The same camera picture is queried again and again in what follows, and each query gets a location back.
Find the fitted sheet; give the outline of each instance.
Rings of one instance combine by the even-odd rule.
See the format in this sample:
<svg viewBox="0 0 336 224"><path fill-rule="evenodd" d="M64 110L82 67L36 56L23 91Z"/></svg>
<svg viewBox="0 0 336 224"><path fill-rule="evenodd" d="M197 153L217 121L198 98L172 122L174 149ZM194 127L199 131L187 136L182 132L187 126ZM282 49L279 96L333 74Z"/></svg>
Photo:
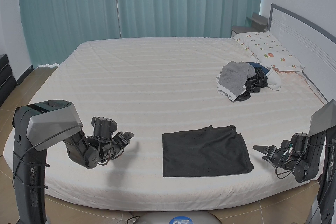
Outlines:
<svg viewBox="0 0 336 224"><path fill-rule="evenodd" d="M118 131L135 137L122 157L91 170L72 162L64 143L50 147L46 193L103 209L204 210L247 204L299 186L292 175L278 179L252 146L280 146L294 133L308 132L311 115L323 104L294 72L279 73L280 92L263 88L243 102L217 93L222 66L250 56L231 38L125 38L78 46L31 103L71 101L86 135L93 132L91 118L104 116L118 123ZM231 124L246 142L251 173L163 177L163 133ZM14 130L4 150L11 168L13 139Z"/></svg>

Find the round blue sticker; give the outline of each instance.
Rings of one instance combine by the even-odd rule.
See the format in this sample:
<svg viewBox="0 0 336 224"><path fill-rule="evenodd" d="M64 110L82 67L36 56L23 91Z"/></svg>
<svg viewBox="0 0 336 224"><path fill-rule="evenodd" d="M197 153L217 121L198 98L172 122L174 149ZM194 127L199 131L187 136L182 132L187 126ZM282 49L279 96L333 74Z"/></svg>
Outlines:
<svg viewBox="0 0 336 224"><path fill-rule="evenodd" d="M169 224L194 224L193 221L188 217L174 217Z"/></svg>

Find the floor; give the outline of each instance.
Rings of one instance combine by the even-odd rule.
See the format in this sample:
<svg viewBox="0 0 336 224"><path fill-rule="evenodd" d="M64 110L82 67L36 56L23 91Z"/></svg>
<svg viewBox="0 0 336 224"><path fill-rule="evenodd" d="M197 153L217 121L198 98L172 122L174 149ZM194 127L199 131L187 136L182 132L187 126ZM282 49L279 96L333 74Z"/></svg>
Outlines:
<svg viewBox="0 0 336 224"><path fill-rule="evenodd" d="M40 67L34 70L16 87L0 107L0 155L3 153L8 135L13 129L12 119L18 106L27 105L55 68ZM15 193L11 182L11 169L3 156L0 157L0 223L15 224L19 218ZM314 196L317 181L294 188L248 205L228 209L211 210L223 224L290 224L305 222ZM145 212L94 209L71 204L46 196L46 212L52 224L126 224L126 220Z"/></svg>

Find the pillow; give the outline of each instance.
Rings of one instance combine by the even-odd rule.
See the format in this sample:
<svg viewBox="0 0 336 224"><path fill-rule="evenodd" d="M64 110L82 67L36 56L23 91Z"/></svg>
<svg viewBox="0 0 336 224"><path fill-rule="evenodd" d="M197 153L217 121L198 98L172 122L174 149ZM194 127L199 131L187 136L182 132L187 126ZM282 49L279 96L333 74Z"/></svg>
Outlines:
<svg viewBox="0 0 336 224"><path fill-rule="evenodd" d="M302 72L304 66L300 61L270 32L239 33L232 37L265 67L277 68L279 71Z"/></svg>

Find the headboard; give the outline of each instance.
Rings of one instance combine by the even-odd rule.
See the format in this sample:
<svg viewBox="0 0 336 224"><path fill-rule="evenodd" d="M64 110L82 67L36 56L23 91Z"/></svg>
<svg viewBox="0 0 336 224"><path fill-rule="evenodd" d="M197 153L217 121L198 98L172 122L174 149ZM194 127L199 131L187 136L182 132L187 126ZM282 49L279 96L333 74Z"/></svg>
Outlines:
<svg viewBox="0 0 336 224"><path fill-rule="evenodd" d="M275 4L268 30L305 66L304 75L327 101L336 99L336 37Z"/></svg>

